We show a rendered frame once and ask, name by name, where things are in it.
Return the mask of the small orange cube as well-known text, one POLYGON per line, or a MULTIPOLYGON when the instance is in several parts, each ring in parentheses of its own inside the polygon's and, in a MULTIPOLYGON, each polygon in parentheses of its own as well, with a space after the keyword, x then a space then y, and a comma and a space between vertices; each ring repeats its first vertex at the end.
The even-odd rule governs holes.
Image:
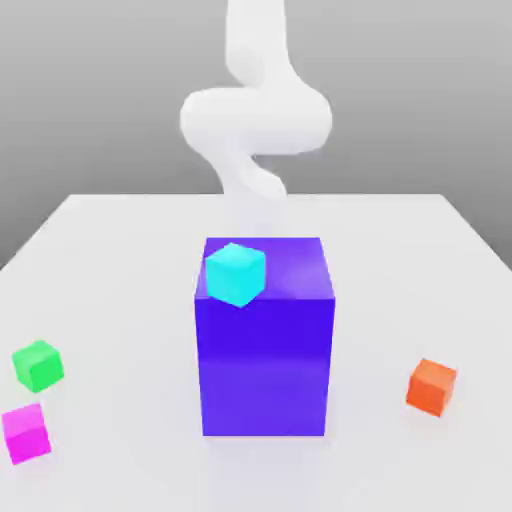
POLYGON ((406 403, 441 417, 452 397, 456 377, 455 369, 422 359, 410 376, 406 403))

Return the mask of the small magenta cube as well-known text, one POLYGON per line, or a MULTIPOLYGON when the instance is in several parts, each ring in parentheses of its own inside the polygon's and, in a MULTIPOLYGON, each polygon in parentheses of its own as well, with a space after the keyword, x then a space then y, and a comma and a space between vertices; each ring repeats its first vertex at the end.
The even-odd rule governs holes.
POLYGON ((4 439, 13 465, 49 454, 52 450, 40 403, 1 415, 4 439))

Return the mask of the small green cube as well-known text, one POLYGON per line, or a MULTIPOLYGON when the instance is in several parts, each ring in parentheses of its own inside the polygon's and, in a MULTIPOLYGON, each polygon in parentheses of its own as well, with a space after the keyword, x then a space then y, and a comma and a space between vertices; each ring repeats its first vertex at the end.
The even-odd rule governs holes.
POLYGON ((29 391, 43 391, 64 377, 60 352, 44 340, 36 340, 12 356, 16 377, 29 391))

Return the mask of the large purple box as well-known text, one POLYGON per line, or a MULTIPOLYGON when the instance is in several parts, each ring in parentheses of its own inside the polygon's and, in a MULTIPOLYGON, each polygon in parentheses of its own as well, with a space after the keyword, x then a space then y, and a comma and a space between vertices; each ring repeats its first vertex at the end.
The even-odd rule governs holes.
POLYGON ((202 430, 206 436, 325 432, 333 290, 317 237, 240 238, 267 256, 265 290, 243 308, 194 296, 202 430))

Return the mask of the small cyan cube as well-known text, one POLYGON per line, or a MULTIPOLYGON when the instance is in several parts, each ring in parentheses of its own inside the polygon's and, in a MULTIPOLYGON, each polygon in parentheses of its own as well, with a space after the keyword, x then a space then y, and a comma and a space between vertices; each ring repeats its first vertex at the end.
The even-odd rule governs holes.
POLYGON ((265 288, 266 255, 230 242, 206 257, 205 277, 210 297, 243 308, 265 288))

